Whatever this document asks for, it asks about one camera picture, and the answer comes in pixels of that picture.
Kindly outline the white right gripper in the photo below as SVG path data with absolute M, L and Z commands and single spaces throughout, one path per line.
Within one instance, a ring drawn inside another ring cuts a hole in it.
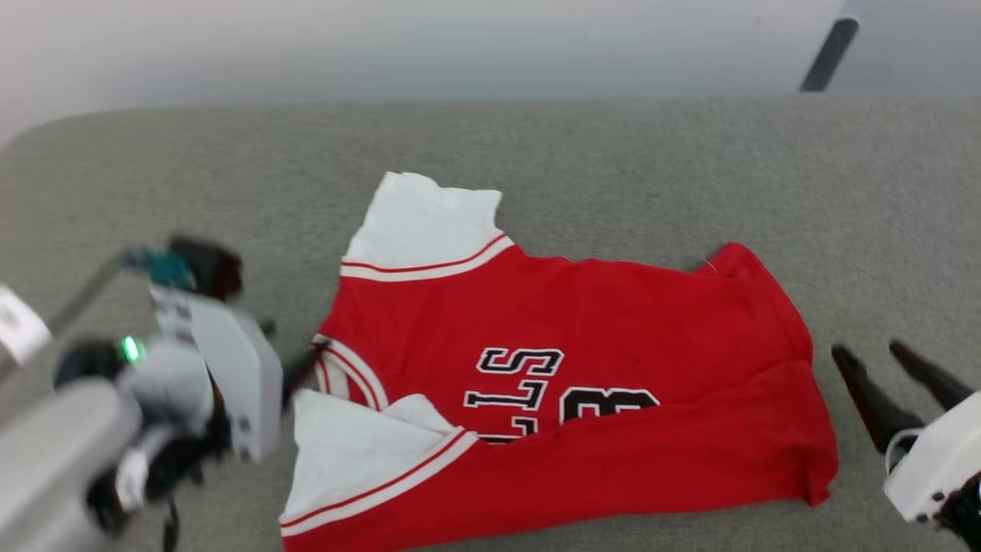
M 978 537 L 980 395 L 906 343 L 891 341 L 889 350 L 908 377 L 947 412 L 922 427 L 919 417 L 870 379 L 847 346 L 832 346 L 849 397 L 874 447 L 885 453 L 885 495 L 908 523 Z

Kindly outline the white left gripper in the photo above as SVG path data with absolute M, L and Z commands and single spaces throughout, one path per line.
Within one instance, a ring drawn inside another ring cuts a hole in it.
M 260 324 L 217 298 L 152 287 L 159 325 L 147 341 L 91 340 L 88 374 L 123 400 L 136 433 L 89 489 L 99 523 L 120 530 L 167 499 L 208 458 L 264 460 L 277 447 L 281 412 L 315 373 L 329 343 L 283 363 Z

